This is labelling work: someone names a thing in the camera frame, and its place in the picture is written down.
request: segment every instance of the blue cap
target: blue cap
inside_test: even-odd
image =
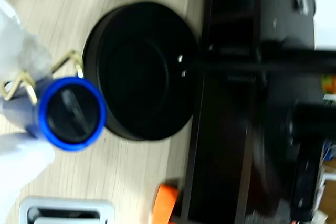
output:
[[[92,109],[92,107],[94,107],[96,110],[94,124],[90,124],[91,128],[88,132],[88,135],[84,134],[84,138],[79,142],[76,142],[75,139],[72,140],[72,135],[68,134],[66,130],[66,126],[73,122],[73,118],[69,118],[69,116],[77,115],[79,118],[83,119],[83,122],[86,122],[86,119],[91,119],[91,117],[89,116],[84,118],[82,111],[76,109],[78,100],[73,95],[73,92],[70,92],[70,95],[68,96],[64,96],[64,94],[66,94],[70,88],[73,91],[78,89],[80,89],[81,92],[84,91],[83,94],[80,93],[78,98],[85,99],[90,97],[91,102],[87,102],[82,105],[87,104],[88,106],[84,108]],[[55,106],[55,104],[60,104],[59,101],[62,101],[61,107],[63,111],[61,111],[59,107]],[[91,82],[77,77],[56,79],[39,97],[37,111],[38,124],[42,134],[56,147],[67,151],[79,151],[93,144],[99,137],[106,123],[106,107],[101,93]],[[53,114],[54,118],[56,118],[55,121],[58,123],[56,126],[59,127],[59,130],[57,131],[55,131],[55,123],[50,122],[50,114]]]

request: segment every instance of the orange object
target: orange object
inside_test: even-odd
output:
[[[169,222],[179,191],[171,186],[161,185],[154,202],[153,224],[174,224]]]

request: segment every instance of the light wood surface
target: light wood surface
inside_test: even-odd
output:
[[[23,26],[47,46],[55,62],[69,49],[82,50],[94,24],[107,11],[137,0],[8,0]],[[201,28],[202,0],[154,0],[186,18],[195,33]],[[71,65],[59,73],[73,74]],[[0,118],[1,133],[17,128]],[[190,123],[170,139],[149,143],[122,140],[104,131],[85,151],[56,150],[55,162],[22,189],[7,223],[17,224],[18,207],[28,195],[107,199],[116,209],[116,224],[149,223],[158,185],[181,178]]]
[[[336,160],[326,161],[324,165],[332,168],[329,172],[334,172]],[[336,181],[326,181],[325,184],[319,208],[328,215],[327,224],[336,224]]]

